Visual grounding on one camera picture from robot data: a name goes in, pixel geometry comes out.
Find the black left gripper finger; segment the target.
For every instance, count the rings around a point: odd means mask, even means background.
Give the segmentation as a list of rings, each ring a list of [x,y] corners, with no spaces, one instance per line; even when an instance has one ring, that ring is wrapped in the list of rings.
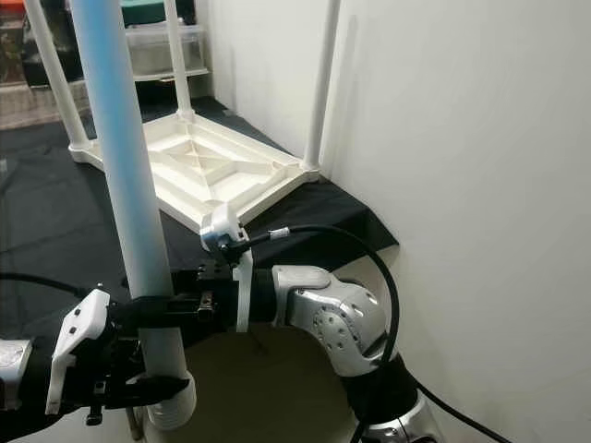
[[[139,408],[172,400],[190,385],[188,378],[106,373],[92,381],[92,405],[103,409]]]

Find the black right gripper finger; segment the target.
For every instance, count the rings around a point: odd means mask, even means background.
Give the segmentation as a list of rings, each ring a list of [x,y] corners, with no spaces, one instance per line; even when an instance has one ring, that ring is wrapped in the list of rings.
[[[182,322],[182,301],[178,298],[143,296],[121,306],[123,329],[177,328]]]

